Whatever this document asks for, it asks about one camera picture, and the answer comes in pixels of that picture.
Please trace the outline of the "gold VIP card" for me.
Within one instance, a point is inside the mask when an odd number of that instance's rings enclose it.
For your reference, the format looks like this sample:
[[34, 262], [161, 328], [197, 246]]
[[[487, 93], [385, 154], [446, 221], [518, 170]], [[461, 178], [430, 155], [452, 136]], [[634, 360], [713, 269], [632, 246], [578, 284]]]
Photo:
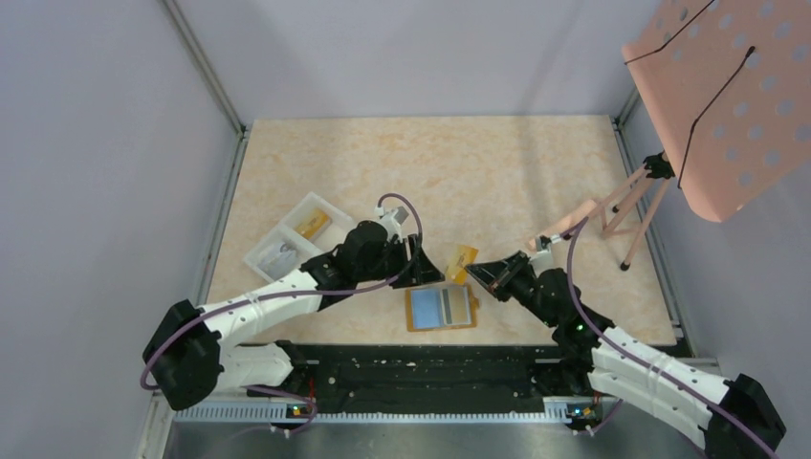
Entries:
[[455, 284], [464, 284], [468, 277], [466, 267], [475, 261], [479, 250], [475, 247], [458, 244], [449, 258], [445, 271], [446, 280]]

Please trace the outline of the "beige card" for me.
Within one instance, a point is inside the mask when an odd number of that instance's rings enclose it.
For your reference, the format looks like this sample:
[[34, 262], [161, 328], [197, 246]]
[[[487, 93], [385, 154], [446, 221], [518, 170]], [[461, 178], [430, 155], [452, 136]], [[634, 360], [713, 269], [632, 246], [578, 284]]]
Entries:
[[446, 326], [472, 324], [469, 296], [464, 286], [454, 285], [443, 289], [441, 306], [443, 323]]

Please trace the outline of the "tan leather card holder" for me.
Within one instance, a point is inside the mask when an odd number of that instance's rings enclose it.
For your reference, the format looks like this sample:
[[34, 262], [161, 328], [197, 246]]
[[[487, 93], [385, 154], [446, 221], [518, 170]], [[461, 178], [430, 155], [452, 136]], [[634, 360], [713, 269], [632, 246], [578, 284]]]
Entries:
[[[462, 326], [446, 326], [443, 323], [441, 293], [442, 290], [460, 285], [467, 289], [469, 303], [471, 306], [472, 324]], [[411, 333], [469, 329], [477, 326], [476, 312], [479, 308], [479, 300], [473, 294], [472, 287], [468, 284], [443, 284], [425, 288], [409, 289], [405, 293], [405, 317], [406, 329]]]

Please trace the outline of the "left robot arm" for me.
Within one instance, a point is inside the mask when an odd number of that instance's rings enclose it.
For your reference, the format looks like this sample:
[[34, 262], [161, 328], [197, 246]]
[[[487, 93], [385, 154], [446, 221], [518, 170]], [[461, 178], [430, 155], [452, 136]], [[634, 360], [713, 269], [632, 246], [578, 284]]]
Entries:
[[246, 346], [247, 339], [353, 295], [444, 279], [425, 254], [421, 234], [400, 237], [362, 221], [342, 243], [262, 288], [220, 303], [195, 306], [185, 299], [170, 306], [142, 352], [142, 387], [161, 392], [175, 411], [249, 385], [295, 395], [306, 384], [304, 366], [276, 344]]

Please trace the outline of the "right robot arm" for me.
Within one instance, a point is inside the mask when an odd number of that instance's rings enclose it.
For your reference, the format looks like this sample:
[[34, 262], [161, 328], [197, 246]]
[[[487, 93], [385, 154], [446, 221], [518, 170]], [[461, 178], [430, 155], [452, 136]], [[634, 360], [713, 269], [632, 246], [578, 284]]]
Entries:
[[776, 457], [786, 425], [757, 380], [710, 374], [641, 342], [583, 304], [564, 269], [537, 273], [523, 251], [465, 270], [495, 299], [517, 301], [552, 329], [568, 391], [591, 389], [631, 404], [708, 458]]

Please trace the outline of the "silver card in tray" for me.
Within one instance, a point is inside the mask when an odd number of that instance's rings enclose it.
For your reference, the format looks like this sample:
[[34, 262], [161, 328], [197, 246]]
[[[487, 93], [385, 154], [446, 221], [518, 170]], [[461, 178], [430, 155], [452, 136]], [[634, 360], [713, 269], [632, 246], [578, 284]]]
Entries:
[[278, 241], [268, 246], [257, 262], [259, 271], [272, 280], [287, 275], [298, 266], [298, 252], [295, 245]]

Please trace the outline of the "white divided plastic tray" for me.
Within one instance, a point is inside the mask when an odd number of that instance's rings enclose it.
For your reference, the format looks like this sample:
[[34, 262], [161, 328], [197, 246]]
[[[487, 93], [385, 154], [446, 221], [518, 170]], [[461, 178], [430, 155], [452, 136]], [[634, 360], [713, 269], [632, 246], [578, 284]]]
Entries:
[[243, 262], [273, 283], [333, 249], [356, 224], [344, 211], [309, 192], [246, 253]]

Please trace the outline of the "pink tripod stand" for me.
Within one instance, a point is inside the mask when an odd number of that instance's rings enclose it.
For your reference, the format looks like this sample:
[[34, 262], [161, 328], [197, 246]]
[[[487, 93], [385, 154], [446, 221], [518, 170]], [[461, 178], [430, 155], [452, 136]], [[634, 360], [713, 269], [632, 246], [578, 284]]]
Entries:
[[[620, 186], [601, 200], [590, 199], [581, 203], [576, 209], [560, 218], [555, 224], [536, 234], [529, 242], [528, 248], [535, 251], [532, 240], [538, 235], [559, 234], [562, 240], [571, 237], [573, 227], [582, 219], [597, 218], [601, 225], [601, 235], [608, 238], [616, 235], [633, 233], [634, 239], [628, 249], [625, 259], [620, 263], [620, 269], [626, 272], [632, 261], [642, 247], [646, 232], [650, 227], [653, 216], [661, 205], [671, 180], [676, 176], [665, 151], [647, 156], [643, 164], [637, 168]], [[619, 225], [634, 210], [655, 184], [660, 186], [647, 206], [640, 223], [633, 228], [619, 229]]]

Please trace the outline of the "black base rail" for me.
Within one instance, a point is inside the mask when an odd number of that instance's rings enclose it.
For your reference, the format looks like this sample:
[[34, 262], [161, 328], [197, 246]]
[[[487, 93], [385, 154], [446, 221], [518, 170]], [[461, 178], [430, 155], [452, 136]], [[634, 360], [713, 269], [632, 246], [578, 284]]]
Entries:
[[565, 420], [597, 423], [610, 411], [555, 346], [278, 346], [294, 366], [281, 390], [314, 399], [321, 416], [530, 414], [564, 402]]

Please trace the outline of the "aluminium frame rail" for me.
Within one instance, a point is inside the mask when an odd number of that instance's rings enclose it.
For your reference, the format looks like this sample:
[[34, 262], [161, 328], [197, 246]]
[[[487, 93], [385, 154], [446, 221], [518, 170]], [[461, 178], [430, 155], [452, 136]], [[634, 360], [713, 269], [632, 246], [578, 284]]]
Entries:
[[208, 94], [211, 96], [215, 105], [225, 117], [230, 128], [236, 133], [236, 135], [243, 136], [247, 130], [246, 124], [237, 114], [237, 111], [230, 100], [224, 85], [208, 59], [202, 44], [192, 29], [191, 24], [186, 19], [186, 15], [184, 14], [180, 3], [176, 0], [159, 0], [158, 3], [164, 9], [172, 28], [178, 35], [178, 38], [186, 50], [192, 65], [195, 67], [198, 75], [202, 79], [207, 88]]

